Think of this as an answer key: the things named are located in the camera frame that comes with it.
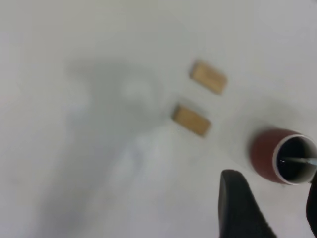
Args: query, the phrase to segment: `white table surface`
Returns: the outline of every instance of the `white table surface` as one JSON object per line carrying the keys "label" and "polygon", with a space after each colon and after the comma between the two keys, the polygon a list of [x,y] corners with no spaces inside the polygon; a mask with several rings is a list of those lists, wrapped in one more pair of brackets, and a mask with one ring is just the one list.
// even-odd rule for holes
{"label": "white table surface", "polygon": [[[265,126],[317,139],[316,32],[313,0],[0,0],[0,237],[218,237],[224,169],[278,237],[314,237],[309,184],[261,178],[246,145]],[[222,96],[189,79],[196,59]]]}

